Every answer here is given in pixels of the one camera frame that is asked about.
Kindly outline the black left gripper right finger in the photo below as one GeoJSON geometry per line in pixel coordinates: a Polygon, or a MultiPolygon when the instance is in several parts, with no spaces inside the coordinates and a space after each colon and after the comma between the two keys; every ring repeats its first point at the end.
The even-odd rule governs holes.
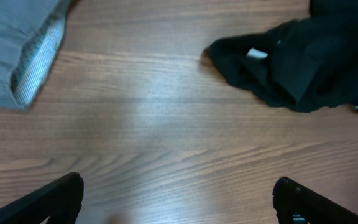
{"type": "Polygon", "coordinates": [[[288,177],[273,188],[279,224],[358,224],[358,215],[288,177]]]}

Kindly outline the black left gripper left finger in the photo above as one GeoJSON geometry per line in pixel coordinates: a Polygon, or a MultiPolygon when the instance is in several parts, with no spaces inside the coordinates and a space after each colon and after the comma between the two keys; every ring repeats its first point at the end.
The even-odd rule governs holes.
{"type": "Polygon", "coordinates": [[[0,208],[0,224],[75,224],[82,208],[84,180],[70,172],[0,208]]]}

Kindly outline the black t-shirt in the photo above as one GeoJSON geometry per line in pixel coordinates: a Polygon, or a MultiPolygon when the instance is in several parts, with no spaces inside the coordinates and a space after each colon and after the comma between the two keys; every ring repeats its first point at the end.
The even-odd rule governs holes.
{"type": "Polygon", "coordinates": [[[271,107],[358,112],[358,1],[312,0],[308,18],[216,40],[208,53],[228,84],[271,107]]]}

